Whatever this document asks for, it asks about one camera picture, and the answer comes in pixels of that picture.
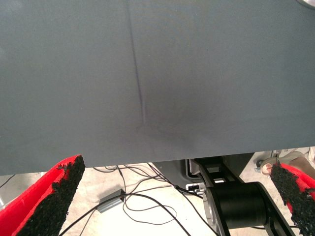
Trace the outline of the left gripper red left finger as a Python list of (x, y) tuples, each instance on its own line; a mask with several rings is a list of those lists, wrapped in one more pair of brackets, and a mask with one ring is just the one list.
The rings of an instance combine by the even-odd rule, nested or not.
[(57, 236), (85, 171), (81, 155), (47, 171), (0, 212), (2, 236)]

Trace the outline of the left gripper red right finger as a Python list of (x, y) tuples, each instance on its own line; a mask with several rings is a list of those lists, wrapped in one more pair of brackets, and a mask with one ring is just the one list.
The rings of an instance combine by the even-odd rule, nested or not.
[(291, 220), (303, 236), (315, 234), (315, 179), (303, 171), (277, 162), (271, 169), (271, 180)]

